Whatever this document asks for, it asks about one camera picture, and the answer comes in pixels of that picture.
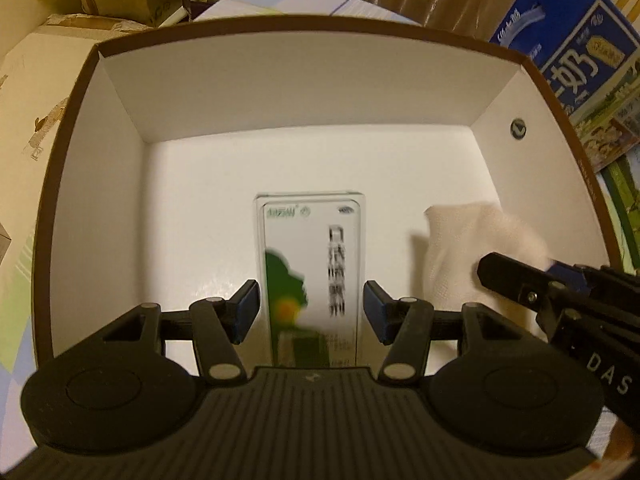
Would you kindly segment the beige embroidered mat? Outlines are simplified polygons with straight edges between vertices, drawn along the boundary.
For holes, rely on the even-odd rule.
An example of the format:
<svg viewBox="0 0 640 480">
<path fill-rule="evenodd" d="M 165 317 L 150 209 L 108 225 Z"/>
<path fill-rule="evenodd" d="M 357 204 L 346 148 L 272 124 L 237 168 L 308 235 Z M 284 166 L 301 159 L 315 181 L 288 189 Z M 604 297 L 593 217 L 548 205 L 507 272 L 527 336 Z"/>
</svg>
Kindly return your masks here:
<svg viewBox="0 0 640 480">
<path fill-rule="evenodd" d="M 32 343 L 32 248 L 58 125 L 92 47 L 143 25 L 82 14 L 53 15 L 1 61 L 1 468 L 35 446 L 20 395 L 36 368 Z"/>
</svg>

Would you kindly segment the blue milk carton box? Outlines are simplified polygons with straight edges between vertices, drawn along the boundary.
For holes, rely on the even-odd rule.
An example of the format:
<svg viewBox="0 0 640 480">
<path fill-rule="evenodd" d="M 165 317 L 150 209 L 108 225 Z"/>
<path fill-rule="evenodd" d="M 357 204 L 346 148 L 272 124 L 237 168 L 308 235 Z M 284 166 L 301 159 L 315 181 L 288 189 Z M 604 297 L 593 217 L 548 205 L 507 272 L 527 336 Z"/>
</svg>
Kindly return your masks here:
<svg viewBox="0 0 640 480">
<path fill-rule="evenodd" d="M 611 0 L 515 0 L 491 41 L 534 62 L 594 170 L 639 143 L 639 34 Z"/>
</svg>

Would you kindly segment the brown cardboard storage box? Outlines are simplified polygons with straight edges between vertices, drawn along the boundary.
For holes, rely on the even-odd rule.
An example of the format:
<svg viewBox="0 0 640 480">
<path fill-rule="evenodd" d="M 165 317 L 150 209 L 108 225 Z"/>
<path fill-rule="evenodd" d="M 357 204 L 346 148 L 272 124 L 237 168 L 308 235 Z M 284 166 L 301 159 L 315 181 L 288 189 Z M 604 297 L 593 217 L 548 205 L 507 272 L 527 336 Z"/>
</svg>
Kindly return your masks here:
<svg viewBox="0 0 640 480">
<path fill-rule="evenodd" d="M 419 295 L 424 211 L 496 202 L 554 258 L 620 266 L 596 176 L 529 58 L 363 18 L 271 15 L 93 47 L 53 142 L 32 304 L 43 364 L 143 301 L 258 275 L 262 193 L 364 197 L 364 274 Z"/>
</svg>

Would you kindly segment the cow picture milk box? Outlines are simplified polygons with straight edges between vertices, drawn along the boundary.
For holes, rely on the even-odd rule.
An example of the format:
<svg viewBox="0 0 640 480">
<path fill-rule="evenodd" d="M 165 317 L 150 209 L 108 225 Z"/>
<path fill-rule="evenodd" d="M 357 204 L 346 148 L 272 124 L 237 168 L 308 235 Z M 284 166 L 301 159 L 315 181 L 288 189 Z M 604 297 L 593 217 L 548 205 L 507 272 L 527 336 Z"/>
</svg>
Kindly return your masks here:
<svg viewBox="0 0 640 480">
<path fill-rule="evenodd" d="M 624 271 L 639 275 L 640 195 L 639 148 L 632 148 L 598 175 L 611 216 Z"/>
</svg>

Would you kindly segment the checkered bed sheet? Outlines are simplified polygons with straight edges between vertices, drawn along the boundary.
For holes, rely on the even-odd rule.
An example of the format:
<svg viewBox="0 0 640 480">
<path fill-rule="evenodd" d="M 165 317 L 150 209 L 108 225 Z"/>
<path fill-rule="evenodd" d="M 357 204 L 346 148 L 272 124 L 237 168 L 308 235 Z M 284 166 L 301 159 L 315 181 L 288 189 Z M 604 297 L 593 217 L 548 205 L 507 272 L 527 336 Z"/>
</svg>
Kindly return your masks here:
<svg viewBox="0 0 640 480">
<path fill-rule="evenodd" d="M 277 14 L 347 16 L 416 25 L 410 18 L 363 0 L 219 0 L 196 20 Z"/>
</svg>

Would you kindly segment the green white medicine box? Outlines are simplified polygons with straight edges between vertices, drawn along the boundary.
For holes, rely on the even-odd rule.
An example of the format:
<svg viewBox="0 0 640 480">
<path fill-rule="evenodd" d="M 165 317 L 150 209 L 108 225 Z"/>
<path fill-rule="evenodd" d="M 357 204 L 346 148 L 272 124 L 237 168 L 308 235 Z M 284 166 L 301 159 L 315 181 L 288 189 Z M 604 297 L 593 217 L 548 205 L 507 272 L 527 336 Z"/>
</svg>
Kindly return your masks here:
<svg viewBox="0 0 640 480">
<path fill-rule="evenodd" d="M 364 196 L 264 193 L 255 210 L 273 364 L 355 366 Z"/>
</svg>

